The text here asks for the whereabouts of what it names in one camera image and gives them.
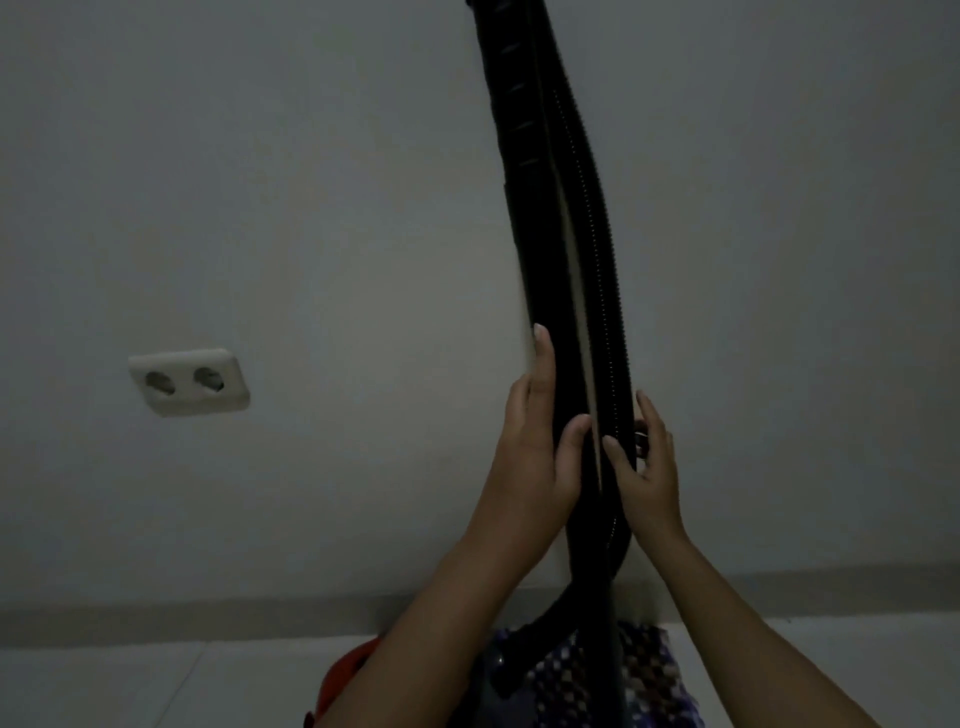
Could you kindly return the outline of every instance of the white electrical outlet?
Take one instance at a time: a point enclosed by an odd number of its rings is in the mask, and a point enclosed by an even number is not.
[[[233,412],[250,406],[240,364],[226,349],[131,356],[127,364],[143,399],[160,417]]]

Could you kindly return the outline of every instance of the floor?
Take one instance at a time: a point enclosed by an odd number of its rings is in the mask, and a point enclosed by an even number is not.
[[[884,726],[960,711],[960,614],[771,622]],[[667,625],[708,726],[730,726],[680,625]],[[326,669],[364,637],[0,651],[0,725],[300,726]]]

